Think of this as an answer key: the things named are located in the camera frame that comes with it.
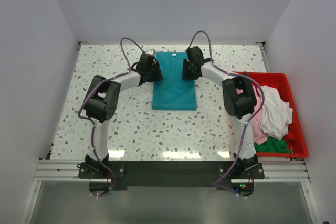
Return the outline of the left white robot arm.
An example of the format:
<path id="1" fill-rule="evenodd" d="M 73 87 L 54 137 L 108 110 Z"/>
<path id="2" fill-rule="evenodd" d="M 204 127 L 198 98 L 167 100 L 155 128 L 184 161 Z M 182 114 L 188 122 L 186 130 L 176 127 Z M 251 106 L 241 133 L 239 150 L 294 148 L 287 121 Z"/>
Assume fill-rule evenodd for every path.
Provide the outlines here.
<path id="1" fill-rule="evenodd" d="M 108 127 L 114 116 L 121 92 L 139 87 L 147 82 L 161 81 L 160 65 L 155 50 L 143 52 L 129 70 L 114 77 L 93 77 L 78 117 L 91 122 L 90 148 L 85 163 L 97 178 L 108 174 L 109 152 L 107 147 Z"/>

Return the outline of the teal t shirt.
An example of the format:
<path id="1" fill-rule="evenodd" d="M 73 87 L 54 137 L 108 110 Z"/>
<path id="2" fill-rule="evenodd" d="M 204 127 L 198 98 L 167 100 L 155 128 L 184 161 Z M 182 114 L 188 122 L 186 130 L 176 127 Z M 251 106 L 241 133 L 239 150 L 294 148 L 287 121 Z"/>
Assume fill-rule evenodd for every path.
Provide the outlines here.
<path id="1" fill-rule="evenodd" d="M 195 111 L 197 107 L 194 80 L 183 80 L 185 52 L 157 52 L 163 79 L 153 85 L 152 109 Z"/>

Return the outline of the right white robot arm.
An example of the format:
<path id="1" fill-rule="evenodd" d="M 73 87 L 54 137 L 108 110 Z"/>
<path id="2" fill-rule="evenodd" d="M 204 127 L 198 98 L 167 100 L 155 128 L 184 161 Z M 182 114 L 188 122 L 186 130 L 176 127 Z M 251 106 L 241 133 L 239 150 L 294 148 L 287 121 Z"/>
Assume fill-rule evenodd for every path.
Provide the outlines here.
<path id="1" fill-rule="evenodd" d="M 204 58 L 199 47 L 187 48 L 186 54 L 187 59 L 183 60 L 183 80 L 203 77 L 222 86 L 224 108 L 233 117 L 234 123 L 234 173 L 239 178 L 246 178 L 258 164 L 250 118 L 255 112 L 257 99 L 251 78 L 246 74 L 221 69 L 211 58 Z"/>

